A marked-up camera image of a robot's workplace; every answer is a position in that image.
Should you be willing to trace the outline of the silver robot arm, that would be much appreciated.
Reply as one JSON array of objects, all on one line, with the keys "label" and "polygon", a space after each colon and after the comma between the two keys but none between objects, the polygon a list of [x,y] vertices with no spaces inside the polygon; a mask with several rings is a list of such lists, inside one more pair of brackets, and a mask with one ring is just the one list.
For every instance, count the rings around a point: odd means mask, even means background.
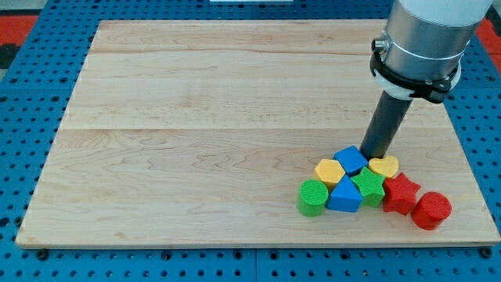
[{"label": "silver robot arm", "polygon": [[492,0],[394,0],[370,71],[391,97],[442,103],[461,77],[461,59]]}]

